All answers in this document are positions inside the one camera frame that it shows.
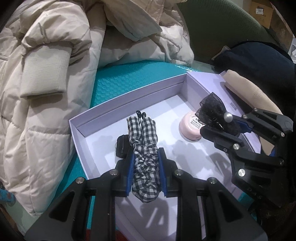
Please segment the black lace bow clip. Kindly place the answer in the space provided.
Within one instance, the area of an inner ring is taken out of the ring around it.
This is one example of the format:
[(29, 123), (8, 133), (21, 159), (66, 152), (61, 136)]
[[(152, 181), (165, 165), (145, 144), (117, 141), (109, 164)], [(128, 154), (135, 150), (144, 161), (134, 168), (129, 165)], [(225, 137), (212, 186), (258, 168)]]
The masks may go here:
[(195, 116), (205, 126), (213, 127), (233, 136), (240, 135), (240, 127), (234, 121), (234, 116), (226, 110), (222, 100), (213, 92), (202, 99)]

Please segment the black white gingham scrunchie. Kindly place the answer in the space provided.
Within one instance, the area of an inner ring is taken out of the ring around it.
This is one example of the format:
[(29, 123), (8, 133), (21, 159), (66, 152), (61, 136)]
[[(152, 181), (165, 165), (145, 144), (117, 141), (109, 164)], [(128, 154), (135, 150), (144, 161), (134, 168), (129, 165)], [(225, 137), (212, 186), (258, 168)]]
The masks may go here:
[(156, 122), (137, 114), (127, 119), (128, 139), (134, 153), (132, 193), (141, 202), (154, 201), (160, 191)]

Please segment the lavender cardboard box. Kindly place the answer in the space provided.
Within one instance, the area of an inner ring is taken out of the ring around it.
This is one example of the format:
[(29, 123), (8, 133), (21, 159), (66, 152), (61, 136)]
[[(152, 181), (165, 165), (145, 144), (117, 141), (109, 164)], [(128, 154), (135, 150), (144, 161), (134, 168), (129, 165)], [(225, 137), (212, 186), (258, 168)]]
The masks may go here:
[(232, 145), (183, 142), (182, 117), (215, 92), (234, 106), (219, 74), (188, 72), (133, 90), (69, 121), (86, 178), (69, 187), (71, 212), (94, 198), (91, 240), (267, 240), (212, 172), (229, 163)]

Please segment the beige folded cloth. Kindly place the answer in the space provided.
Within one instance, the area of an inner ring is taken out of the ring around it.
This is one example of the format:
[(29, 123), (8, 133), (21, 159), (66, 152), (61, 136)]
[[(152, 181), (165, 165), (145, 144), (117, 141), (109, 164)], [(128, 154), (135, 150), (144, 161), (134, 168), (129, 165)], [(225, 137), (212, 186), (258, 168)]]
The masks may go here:
[(251, 108), (282, 114), (278, 106), (254, 83), (237, 72), (228, 70), (223, 78), (225, 86)]

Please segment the pink round cosmetic jar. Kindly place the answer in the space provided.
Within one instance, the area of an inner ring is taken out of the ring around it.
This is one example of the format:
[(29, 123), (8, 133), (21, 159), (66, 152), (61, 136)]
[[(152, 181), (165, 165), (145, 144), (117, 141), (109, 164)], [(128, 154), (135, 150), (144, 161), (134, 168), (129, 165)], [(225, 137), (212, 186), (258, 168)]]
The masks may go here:
[(200, 130), (203, 126), (204, 125), (199, 122), (196, 112), (190, 111), (185, 114), (180, 121), (179, 131), (188, 140), (197, 141), (202, 137)]

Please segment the dark navy garment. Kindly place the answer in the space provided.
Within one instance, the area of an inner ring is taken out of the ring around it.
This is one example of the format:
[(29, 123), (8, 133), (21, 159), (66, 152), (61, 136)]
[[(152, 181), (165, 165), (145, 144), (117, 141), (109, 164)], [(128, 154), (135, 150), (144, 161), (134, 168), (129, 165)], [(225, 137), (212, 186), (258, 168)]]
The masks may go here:
[(217, 70), (232, 70), (258, 86), (286, 116), (295, 114), (295, 63), (272, 43), (243, 42), (213, 60)]

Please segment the blue label glass jar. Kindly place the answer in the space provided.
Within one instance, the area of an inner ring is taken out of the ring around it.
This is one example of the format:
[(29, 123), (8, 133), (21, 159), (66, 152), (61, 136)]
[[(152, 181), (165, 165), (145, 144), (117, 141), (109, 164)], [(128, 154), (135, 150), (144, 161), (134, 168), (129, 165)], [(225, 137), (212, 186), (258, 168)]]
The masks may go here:
[(1, 204), (8, 204), (9, 206), (13, 206), (16, 202), (15, 196), (8, 192), (5, 189), (0, 189), (0, 202)]

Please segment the black claw hair clip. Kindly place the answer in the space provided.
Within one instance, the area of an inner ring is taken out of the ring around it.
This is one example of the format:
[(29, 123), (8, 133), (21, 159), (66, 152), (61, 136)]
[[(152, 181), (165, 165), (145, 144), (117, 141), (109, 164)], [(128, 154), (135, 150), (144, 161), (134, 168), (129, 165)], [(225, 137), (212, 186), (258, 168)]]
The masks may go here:
[(137, 110), (136, 114), (139, 119), (145, 119), (147, 117), (147, 114), (145, 112), (141, 112), (140, 110)]

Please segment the right brown cardboard box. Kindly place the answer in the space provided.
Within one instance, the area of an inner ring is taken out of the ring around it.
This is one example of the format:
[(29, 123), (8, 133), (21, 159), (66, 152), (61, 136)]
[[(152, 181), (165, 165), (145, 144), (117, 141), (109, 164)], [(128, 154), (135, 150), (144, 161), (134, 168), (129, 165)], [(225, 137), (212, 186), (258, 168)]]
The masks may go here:
[(270, 1), (251, 1), (249, 14), (287, 49), (293, 40), (293, 33), (281, 14)]

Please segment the green chair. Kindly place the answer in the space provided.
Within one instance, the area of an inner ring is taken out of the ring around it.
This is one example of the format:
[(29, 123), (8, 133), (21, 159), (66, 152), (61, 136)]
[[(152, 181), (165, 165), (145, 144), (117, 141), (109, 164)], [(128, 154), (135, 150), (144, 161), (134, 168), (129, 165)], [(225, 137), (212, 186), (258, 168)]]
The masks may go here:
[(208, 63), (223, 46), (233, 47), (244, 41), (277, 44), (257, 20), (232, 1), (186, 1), (178, 7), (197, 61)]

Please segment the beige puffer jacket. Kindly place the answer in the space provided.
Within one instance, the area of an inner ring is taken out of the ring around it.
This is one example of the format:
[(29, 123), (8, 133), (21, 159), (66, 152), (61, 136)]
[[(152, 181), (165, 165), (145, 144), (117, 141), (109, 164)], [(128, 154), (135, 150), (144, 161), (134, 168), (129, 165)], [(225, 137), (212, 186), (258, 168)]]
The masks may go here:
[(24, 1), (1, 31), (1, 183), (31, 216), (74, 153), (69, 120), (90, 107), (97, 68), (190, 66), (178, 1)]

